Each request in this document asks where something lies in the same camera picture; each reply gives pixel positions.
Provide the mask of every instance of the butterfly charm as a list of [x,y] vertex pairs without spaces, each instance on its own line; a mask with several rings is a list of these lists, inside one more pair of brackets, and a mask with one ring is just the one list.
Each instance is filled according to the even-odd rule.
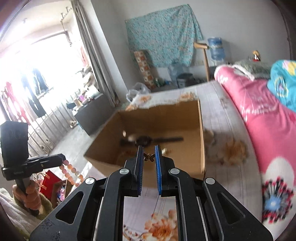
[[144,161],[148,161],[148,160],[150,160],[151,162],[154,162],[154,158],[155,158],[155,154],[146,154],[146,153],[144,153]]

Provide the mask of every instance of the hand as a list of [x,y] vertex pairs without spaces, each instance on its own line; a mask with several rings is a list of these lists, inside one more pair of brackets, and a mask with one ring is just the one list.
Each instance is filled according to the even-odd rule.
[[36,186],[37,183],[31,180],[30,185],[26,188],[27,196],[17,187],[17,185],[12,186],[12,191],[17,200],[24,203],[26,208],[38,210],[41,207],[41,199]]

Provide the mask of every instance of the metal screw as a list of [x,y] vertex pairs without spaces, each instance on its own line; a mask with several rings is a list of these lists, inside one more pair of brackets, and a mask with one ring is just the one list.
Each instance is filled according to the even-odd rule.
[[119,173],[122,174],[122,175],[128,174],[128,173],[129,173],[129,169],[127,169],[127,168],[123,168],[123,169],[121,169],[121,170],[119,171]]
[[208,177],[208,178],[205,180],[205,182],[206,182],[207,184],[212,185],[212,184],[215,183],[215,180],[214,180],[213,178],[211,178],[211,177]]
[[177,169],[177,168],[172,168],[172,169],[170,170],[170,172],[171,172],[171,174],[179,174],[179,173],[180,173],[180,170]]
[[92,178],[92,177],[89,177],[89,178],[87,178],[87,179],[85,180],[85,183],[86,183],[86,184],[88,184],[88,185],[90,185],[90,184],[93,184],[93,183],[94,183],[94,181],[95,181],[95,179],[94,179],[94,178]]

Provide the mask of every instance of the pink blanket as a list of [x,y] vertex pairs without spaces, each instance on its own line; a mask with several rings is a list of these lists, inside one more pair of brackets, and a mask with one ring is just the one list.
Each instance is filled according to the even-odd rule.
[[263,224],[276,239],[296,213],[296,113],[268,90],[267,80],[251,81],[231,66],[219,66],[215,79],[240,112],[262,175]]

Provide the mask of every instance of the red gift bag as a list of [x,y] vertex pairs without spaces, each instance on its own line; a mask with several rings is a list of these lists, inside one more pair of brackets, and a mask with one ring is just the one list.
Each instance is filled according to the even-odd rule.
[[41,187],[39,189],[39,192],[41,192],[48,200],[51,200],[53,186],[55,183],[60,181],[61,179],[59,179],[55,174],[48,170],[46,172],[46,176],[44,177],[43,182],[41,183],[42,186],[44,186],[45,188]]

